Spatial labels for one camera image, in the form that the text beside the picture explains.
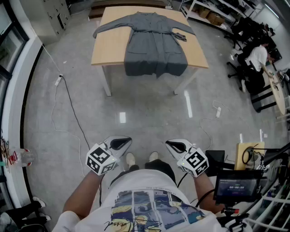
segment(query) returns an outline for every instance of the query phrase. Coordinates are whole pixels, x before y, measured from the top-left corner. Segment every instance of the window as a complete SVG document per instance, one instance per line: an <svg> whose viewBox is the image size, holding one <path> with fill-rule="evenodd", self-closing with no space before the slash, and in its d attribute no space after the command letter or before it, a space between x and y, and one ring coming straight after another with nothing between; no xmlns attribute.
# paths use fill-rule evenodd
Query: window
<svg viewBox="0 0 290 232"><path fill-rule="evenodd" d="M29 40L18 22L9 0L0 0L0 131L6 91L16 62ZM4 168L0 167L0 213L13 208Z"/></svg>

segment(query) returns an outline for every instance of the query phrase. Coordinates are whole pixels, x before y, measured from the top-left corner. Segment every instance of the robe pocket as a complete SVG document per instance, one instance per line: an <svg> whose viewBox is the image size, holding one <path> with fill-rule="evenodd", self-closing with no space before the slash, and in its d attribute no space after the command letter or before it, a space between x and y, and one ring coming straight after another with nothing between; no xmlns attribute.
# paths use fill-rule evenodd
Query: robe pocket
<svg viewBox="0 0 290 232"><path fill-rule="evenodd" d="M127 47L127 52L136 54L147 54L148 32L135 32Z"/></svg>
<svg viewBox="0 0 290 232"><path fill-rule="evenodd" d="M181 46L177 43L177 41L170 34L163 34L163 44L164 51L166 53L178 53L181 54Z"/></svg>

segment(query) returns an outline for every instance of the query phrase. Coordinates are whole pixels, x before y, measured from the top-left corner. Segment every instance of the white sneaker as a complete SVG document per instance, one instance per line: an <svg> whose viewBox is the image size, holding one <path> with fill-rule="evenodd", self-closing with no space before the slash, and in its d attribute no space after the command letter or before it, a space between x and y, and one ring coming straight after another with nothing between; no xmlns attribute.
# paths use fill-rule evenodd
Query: white sneaker
<svg viewBox="0 0 290 232"><path fill-rule="evenodd" d="M157 151L153 151L149 157L149 162L159 159L159 154Z"/></svg>
<svg viewBox="0 0 290 232"><path fill-rule="evenodd" d="M128 164L129 168L136 164L135 157L134 157L133 153L131 153L131 152L127 153L126 163Z"/></svg>
<svg viewBox="0 0 290 232"><path fill-rule="evenodd" d="M40 203L40 205L41 205L41 208L44 208L46 206L44 201L40 200L38 197L32 197L32 199L34 201L38 201Z"/></svg>
<svg viewBox="0 0 290 232"><path fill-rule="evenodd" d="M245 85L245 80L242 80L241 81L242 82L242 90L243 90L243 92L246 92L246 85Z"/></svg>
<svg viewBox="0 0 290 232"><path fill-rule="evenodd" d="M46 217L46 221L47 221L47 222L51 220L51 217L50 217L49 215L45 215L44 213L39 213L39 215L40 215L41 217Z"/></svg>

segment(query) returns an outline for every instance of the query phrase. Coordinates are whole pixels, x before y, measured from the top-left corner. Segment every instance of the concrete floor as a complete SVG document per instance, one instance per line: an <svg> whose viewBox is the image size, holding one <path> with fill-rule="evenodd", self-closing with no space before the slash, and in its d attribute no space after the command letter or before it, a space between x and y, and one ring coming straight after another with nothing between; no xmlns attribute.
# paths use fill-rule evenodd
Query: concrete floor
<svg viewBox="0 0 290 232"><path fill-rule="evenodd" d="M189 20L209 64L208 70L197 74L187 87L192 108L192 118L184 94L174 95L181 77L163 75L127 77L124 68L115 66L108 70L113 76L113 96L107 97L94 67L90 65L95 39L96 21L88 21L89 11L72 16L59 42L47 46L67 80L76 115L92 147L110 135L127 135L133 139L128 151L135 154L137 164L143 166L152 151L158 151L161 159L171 164L177 181L183 172L167 151L164 142L172 138L185 138L202 150L210 145L209 137L199 125L200 118L215 118L214 100L223 102L220 118L204 119L203 128L212 138L212 150L225 150L229 160L235 159L236 144L240 133L244 141L259 141L259 129L268 134L266 147L282 147L287 142L285 125L275 124L275 108L256 113L248 93L238 89L233 70L226 65L230 59L232 44L223 38L222 31ZM50 230L57 222L63 205L81 182L82 168L79 162L78 139L66 132L56 132L51 122L54 105L55 81L58 71L43 51L30 85L24 119L24 145L36 150L39 161L27 168L33 195L43 199L47 207L43 211L52 217ZM69 131L81 138L81 161L84 164L87 144L77 125L69 103L64 82L57 87L57 104L53 119L58 130ZM126 113L126 123L120 123L119 113ZM84 164L84 173L89 171ZM121 169L109 172L103 180L103 199L110 182ZM191 201L196 198L192 178L187 176L180 189ZM95 201L93 208L98 207Z"/></svg>

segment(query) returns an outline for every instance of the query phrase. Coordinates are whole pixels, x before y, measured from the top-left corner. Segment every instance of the gray robe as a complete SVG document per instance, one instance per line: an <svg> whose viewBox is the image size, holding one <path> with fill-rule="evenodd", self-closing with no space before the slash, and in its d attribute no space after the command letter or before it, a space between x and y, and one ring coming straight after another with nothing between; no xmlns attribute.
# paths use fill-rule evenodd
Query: gray robe
<svg viewBox="0 0 290 232"><path fill-rule="evenodd" d="M177 39L186 41L186 38L173 33L172 28L194 34L191 27L157 13L137 12L100 26L93 37L102 31L124 26L132 28L124 60L128 76L153 73L157 77L163 73L180 76L184 72L188 63Z"/></svg>

